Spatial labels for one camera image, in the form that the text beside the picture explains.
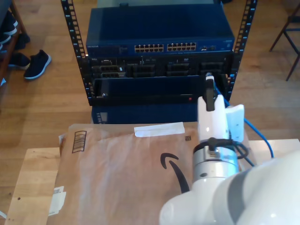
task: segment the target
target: sneaker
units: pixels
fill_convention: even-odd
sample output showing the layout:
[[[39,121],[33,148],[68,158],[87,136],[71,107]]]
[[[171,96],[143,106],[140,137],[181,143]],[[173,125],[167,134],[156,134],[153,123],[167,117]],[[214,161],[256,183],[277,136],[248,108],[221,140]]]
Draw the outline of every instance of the sneaker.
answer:
[[[14,35],[17,32],[16,26],[18,21],[14,18],[11,12],[7,11],[6,16],[2,22],[0,33]]]
[[[14,18],[13,14],[10,11],[6,12],[3,22],[12,23],[14,27],[17,27],[18,21]]]
[[[30,58],[30,65],[24,74],[26,80],[33,80],[40,77],[51,62],[51,56],[43,50],[39,50],[37,55],[33,55]]]
[[[11,39],[11,36],[8,34],[0,34],[0,44],[5,44]]]
[[[20,52],[13,53],[8,64],[9,67],[15,67],[24,70],[28,69],[29,65],[30,59],[28,59],[25,55],[23,55]]]
[[[30,37],[27,34],[19,34],[15,50],[24,49],[28,42],[30,42]]]

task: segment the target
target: amazon package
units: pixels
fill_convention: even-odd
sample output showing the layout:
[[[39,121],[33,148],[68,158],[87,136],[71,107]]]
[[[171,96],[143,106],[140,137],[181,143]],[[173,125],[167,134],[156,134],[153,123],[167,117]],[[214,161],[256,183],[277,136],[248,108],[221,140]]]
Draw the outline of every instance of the amazon package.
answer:
[[[64,199],[47,225],[157,225],[191,188],[198,143],[197,123],[71,126],[55,182]]]

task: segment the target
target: wooden floor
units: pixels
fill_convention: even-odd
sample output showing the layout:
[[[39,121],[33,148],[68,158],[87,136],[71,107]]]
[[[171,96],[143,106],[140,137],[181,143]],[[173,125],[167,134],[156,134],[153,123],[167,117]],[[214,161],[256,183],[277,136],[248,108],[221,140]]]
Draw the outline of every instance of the wooden floor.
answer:
[[[95,0],[75,0],[84,43]],[[27,56],[43,49],[52,57],[45,74],[32,82],[11,71],[0,88],[0,210],[7,213],[28,148],[58,147],[58,136],[74,123],[89,123],[91,108],[83,88],[66,22],[58,0],[16,0],[31,43]],[[238,33],[244,0],[224,6]],[[300,67],[285,78],[296,54],[283,37],[269,52],[287,13],[279,0],[259,0],[231,103],[244,104],[246,117],[268,139],[300,138]],[[299,33],[292,35],[299,46]],[[259,139],[249,130],[249,138]]]

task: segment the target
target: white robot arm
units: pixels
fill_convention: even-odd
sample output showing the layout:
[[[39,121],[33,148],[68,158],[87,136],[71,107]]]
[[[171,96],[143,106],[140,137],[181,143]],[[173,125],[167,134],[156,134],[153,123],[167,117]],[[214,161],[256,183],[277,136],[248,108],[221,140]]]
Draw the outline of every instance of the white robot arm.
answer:
[[[230,139],[224,98],[206,77],[198,99],[200,144],[193,155],[191,191],[170,199],[160,225],[298,225],[300,223],[300,151],[239,173],[232,149],[211,148],[208,140]]]

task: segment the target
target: amazon logo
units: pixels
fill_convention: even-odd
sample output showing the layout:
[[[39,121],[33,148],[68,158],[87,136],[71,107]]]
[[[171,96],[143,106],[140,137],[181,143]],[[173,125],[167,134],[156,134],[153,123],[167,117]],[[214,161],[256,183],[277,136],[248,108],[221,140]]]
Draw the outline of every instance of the amazon logo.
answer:
[[[161,154],[160,163],[163,166],[163,168],[165,168],[165,169],[167,169],[167,166],[166,166],[166,163],[165,163],[166,158],[174,158],[176,160],[179,159],[176,155],[173,155],[171,153]],[[169,163],[170,163],[171,167],[173,168],[173,170],[174,170],[174,172],[177,176],[177,179],[178,179],[178,182],[179,182],[179,185],[180,185],[180,189],[181,189],[181,193],[183,194],[183,193],[188,192],[189,191],[188,183],[187,183],[187,180],[186,180],[185,176],[183,175],[182,171],[180,170],[180,168],[173,161],[169,160]]]

